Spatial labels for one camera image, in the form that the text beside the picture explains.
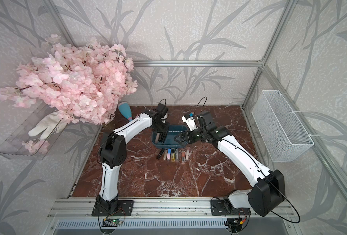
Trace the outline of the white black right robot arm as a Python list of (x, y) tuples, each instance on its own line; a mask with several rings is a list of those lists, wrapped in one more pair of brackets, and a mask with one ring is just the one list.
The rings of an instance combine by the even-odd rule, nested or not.
[(188, 145), (197, 141), (212, 144), (244, 174), (252, 189), (229, 194), (227, 200), (233, 208), (250, 208), (258, 215), (266, 216), (285, 200), (284, 175), (279, 170), (270, 170), (255, 159), (224, 126), (213, 130), (183, 131), (174, 140)]

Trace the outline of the teal plastic storage box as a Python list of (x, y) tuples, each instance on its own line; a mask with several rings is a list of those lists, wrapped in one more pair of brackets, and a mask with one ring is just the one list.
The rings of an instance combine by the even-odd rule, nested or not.
[(158, 149), (184, 148), (188, 144), (188, 142), (186, 141), (178, 143), (174, 140), (174, 138), (181, 132), (185, 132), (187, 130), (188, 127), (185, 125), (169, 125), (169, 131), (164, 142), (155, 141), (157, 136), (157, 133), (155, 131), (152, 132), (151, 140)]

